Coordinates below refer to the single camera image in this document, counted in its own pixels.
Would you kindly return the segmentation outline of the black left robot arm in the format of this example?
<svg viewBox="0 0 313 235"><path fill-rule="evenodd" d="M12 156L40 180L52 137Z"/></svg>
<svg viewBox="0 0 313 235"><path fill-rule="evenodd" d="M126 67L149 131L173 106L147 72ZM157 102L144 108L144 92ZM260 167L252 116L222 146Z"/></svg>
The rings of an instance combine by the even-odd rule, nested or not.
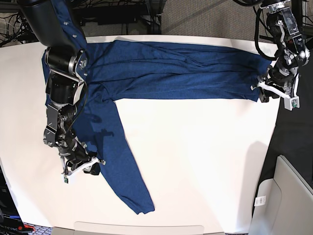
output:
<svg viewBox="0 0 313 235"><path fill-rule="evenodd" d="M258 77L258 83L251 88L259 89L259 99L268 102L272 98L283 98L292 108L299 106L297 96L298 68L308 64L310 51L305 45L296 19L284 0L238 0L242 7L253 7L256 14L254 43L257 52L265 59L274 61L266 73ZM267 9L264 27L276 44L274 56L266 55L259 46L259 24L261 14Z"/></svg>

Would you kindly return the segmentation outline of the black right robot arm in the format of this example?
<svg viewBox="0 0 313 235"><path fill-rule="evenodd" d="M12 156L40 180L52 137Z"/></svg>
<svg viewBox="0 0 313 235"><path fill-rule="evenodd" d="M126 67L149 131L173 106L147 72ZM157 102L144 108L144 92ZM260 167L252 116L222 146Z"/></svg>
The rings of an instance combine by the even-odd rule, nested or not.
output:
<svg viewBox="0 0 313 235"><path fill-rule="evenodd" d="M80 102L87 102L89 55L86 38L76 23L68 0L20 0L18 5L41 44L46 79L47 125L44 144L56 147L63 167L64 182L83 171L99 175L104 160L89 152L79 141L73 124L82 113Z"/></svg>

